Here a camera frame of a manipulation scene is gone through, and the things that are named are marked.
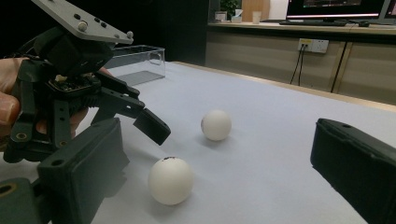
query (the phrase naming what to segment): computer monitor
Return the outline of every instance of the computer monitor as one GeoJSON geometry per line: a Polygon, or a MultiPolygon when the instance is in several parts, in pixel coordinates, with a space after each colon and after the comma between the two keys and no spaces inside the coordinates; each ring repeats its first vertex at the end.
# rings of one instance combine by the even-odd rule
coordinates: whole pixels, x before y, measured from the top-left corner
{"type": "Polygon", "coordinates": [[[387,12],[385,13],[386,19],[396,19],[396,0],[391,0],[387,12]]]}
{"type": "Polygon", "coordinates": [[[287,20],[377,19],[385,0],[289,0],[287,20]]]}

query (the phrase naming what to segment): ping pong ball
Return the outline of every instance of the ping pong ball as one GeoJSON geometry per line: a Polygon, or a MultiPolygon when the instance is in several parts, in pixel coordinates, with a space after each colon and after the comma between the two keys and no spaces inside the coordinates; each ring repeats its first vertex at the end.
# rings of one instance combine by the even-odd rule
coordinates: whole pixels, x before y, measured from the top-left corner
{"type": "Polygon", "coordinates": [[[232,128],[230,116],[222,110],[209,111],[201,121],[204,136],[212,141],[225,139],[232,128]]]}
{"type": "Polygon", "coordinates": [[[159,203],[174,205],[183,202],[191,193],[193,172],[180,158],[168,157],[157,161],[148,175],[148,189],[159,203]]]}

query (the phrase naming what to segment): power outlet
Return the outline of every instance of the power outlet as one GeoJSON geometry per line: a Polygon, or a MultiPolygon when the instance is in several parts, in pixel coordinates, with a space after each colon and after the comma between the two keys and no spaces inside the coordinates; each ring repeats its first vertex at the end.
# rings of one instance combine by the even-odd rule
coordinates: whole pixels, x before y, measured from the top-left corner
{"type": "Polygon", "coordinates": [[[312,41],[312,52],[326,53],[329,46],[329,40],[316,40],[312,41]]]}
{"type": "Polygon", "coordinates": [[[311,51],[312,50],[312,42],[313,42],[312,39],[300,38],[297,50],[311,51]]]}

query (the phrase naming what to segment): white table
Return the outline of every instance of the white table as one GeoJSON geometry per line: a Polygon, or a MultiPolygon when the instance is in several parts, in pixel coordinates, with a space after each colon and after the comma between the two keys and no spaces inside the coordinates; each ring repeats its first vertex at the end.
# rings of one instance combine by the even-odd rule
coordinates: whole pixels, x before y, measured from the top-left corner
{"type": "MultiPolygon", "coordinates": [[[[140,100],[172,133],[158,146],[133,120],[120,116],[124,151],[131,160],[125,168],[128,181],[104,200],[92,223],[365,223],[312,168],[316,121],[335,119],[396,147],[396,107],[224,74],[167,63],[165,78],[135,86],[140,100]],[[215,108],[233,120],[230,136],[221,142],[206,140],[201,132],[203,115],[215,108]],[[191,196],[174,206],[154,201],[147,183],[151,166],[168,156],[180,157],[195,174],[191,196]]],[[[35,166],[1,161],[0,180],[35,180],[35,166]]]]}

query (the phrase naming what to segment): acrylic box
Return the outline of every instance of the acrylic box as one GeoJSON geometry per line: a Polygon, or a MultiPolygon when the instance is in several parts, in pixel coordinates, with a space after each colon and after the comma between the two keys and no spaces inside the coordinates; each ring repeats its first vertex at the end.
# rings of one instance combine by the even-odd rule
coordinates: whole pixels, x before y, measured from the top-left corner
{"type": "Polygon", "coordinates": [[[129,86],[162,78],[165,77],[164,49],[147,45],[115,48],[105,68],[129,86]]]}

